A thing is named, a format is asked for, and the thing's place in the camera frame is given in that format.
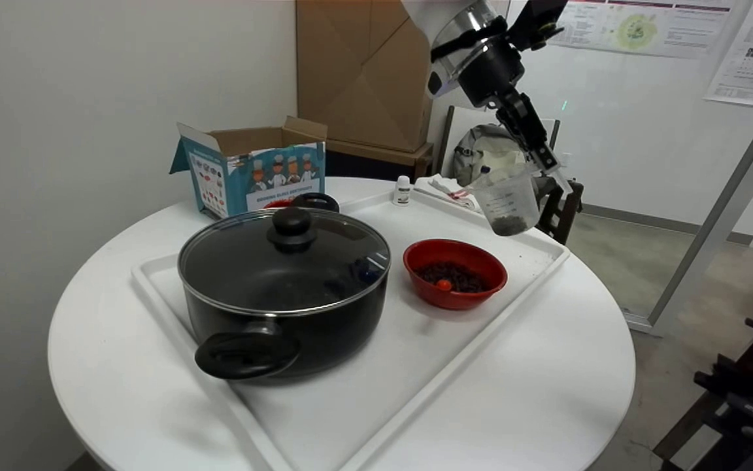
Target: cardboard box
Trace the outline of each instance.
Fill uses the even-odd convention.
[[[201,213],[234,217],[324,191],[326,127],[288,119],[282,129],[204,133],[178,127],[169,173],[191,170]]]
[[[331,141],[418,152],[430,101],[428,46],[400,0],[297,0],[297,116]]]

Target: lid handle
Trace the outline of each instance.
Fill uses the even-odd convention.
[[[275,213],[269,241],[282,255],[305,252],[315,241],[315,231],[310,228],[313,217],[305,209],[288,207]]]

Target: black pot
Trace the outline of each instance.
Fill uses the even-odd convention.
[[[180,252],[195,365],[222,381],[305,381],[358,354],[382,314],[390,246],[329,209],[222,220]]]

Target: pot lid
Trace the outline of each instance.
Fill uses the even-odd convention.
[[[326,209],[233,217],[180,252],[184,292],[233,314],[315,314],[371,294],[390,246],[360,220]]]

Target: red bowl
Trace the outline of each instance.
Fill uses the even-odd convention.
[[[463,241],[447,241],[447,238],[418,241],[405,248],[403,262],[411,276],[413,292],[422,302],[450,313],[472,309],[506,286],[503,264],[489,252]],[[485,292],[463,294],[452,292],[450,284],[428,284],[421,277],[421,269],[426,269],[428,264],[456,264],[460,269],[481,277]]]

